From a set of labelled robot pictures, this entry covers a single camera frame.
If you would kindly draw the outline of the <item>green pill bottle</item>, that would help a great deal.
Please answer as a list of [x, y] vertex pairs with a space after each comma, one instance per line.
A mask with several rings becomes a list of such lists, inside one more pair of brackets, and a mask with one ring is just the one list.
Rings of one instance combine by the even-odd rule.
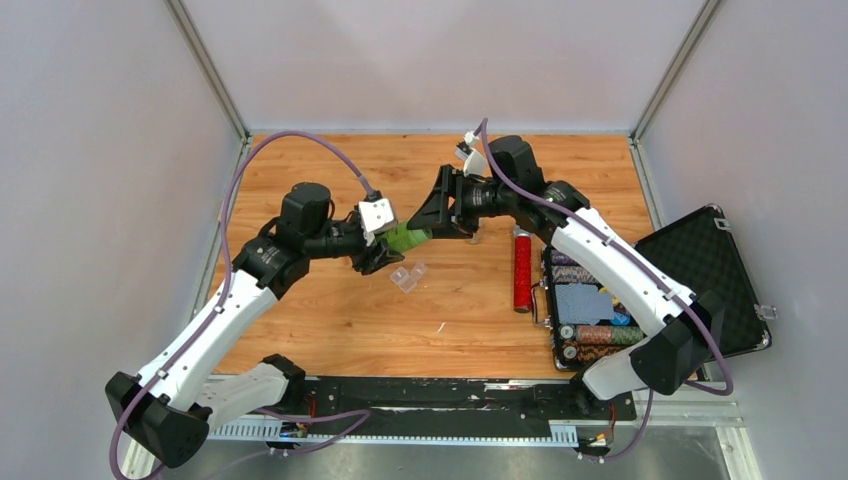
[[404, 254], [431, 240], [433, 234], [430, 229], [410, 229], [404, 222], [383, 233], [382, 237], [391, 250]]

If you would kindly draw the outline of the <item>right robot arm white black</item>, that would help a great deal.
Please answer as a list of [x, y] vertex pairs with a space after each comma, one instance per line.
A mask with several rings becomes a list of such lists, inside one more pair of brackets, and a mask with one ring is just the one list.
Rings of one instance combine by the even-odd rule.
[[477, 150], [480, 140], [469, 133], [458, 144], [458, 156], [471, 167], [442, 166], [408, 226], [436, 238], [464, 238], [482, 218], [510, 216], [586, 268], [623, 303], [644, 337], [580, 372], [582, 382], [570, 392], [577, 413], [596, 417], [611, 398], [635, 390], [672, 395], [718, 356], [725, 305], [715, 292], [691, 290], [621, 240], [576, 188], [545, 179], [521, 137], [500, 137]]

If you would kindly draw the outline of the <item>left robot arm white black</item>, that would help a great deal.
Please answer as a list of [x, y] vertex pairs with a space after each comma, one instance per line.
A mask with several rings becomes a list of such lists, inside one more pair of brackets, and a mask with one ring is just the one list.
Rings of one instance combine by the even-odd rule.
[[117, 422], [113, 438], [128, 435], [152, 454], [159, 463], [155, 474], [187, 463], [212, 431], [244, 414], [271, 405], [293, 413], [304, 405], [304, 372], [279, 354], [220, 384], [207, 378], [312, 261], [348, 257], [356, 272], [367, 275], [399, 260], [383, 236], [397, 226], [397, 216], [379, 191], [368, 192], [343, 219], [334, 211], [327, 187], [295, 185], [178, 336], [137, 373], [117, 372], [107, 381]]

